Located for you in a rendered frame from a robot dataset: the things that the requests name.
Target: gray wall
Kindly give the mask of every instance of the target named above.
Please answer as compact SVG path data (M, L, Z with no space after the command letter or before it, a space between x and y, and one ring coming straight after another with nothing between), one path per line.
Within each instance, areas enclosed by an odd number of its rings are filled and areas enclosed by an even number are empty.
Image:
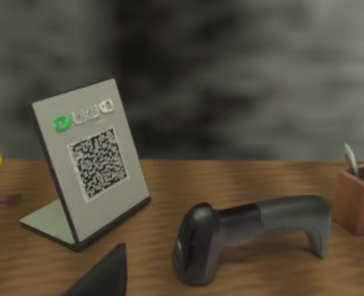
M27 100L116 73L142 157L364 160L364 0L119 2L0 1L4 156L42 156Z

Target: wooden table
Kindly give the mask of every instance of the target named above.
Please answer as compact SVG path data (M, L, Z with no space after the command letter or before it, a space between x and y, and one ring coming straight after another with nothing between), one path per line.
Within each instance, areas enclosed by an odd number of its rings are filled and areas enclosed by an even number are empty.
M152 203L81 253L21 228L18 220L56 199L44 160L0 168L0 296L59 296L119 242L128 253L128 296L364 295L364 237L333 224L328 256L314 257L302 233L265 236L224 252L216 280L189 287L170 255L194 204L215 208L293 194L330 199L336 163L143 161ZM15 205L8 195L21 194Z

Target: pen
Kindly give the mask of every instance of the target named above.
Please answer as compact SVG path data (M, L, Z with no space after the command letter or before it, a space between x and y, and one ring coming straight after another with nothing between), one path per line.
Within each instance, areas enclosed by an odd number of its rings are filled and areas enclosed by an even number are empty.
M351 174L359 178L355 154L348 144L344 143L344 158Z

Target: wooden pen holder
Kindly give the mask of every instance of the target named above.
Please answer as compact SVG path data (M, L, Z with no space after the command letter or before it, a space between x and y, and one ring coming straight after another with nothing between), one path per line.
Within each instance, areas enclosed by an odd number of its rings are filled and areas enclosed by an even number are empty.
M364 165L358 167L359 178L341 170L333 199L333 220L356 236L364 235Z

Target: black barcode scanner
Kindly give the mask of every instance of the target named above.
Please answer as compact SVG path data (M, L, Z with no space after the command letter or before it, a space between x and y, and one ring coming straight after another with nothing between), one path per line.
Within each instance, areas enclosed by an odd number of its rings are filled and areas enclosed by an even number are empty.
M181 281L209 284L226 247L270 232L303 230L315 254L323 258L330 227L330 206L315 195L282 197L218 211L208 203L200 203L182 220L172 262Z

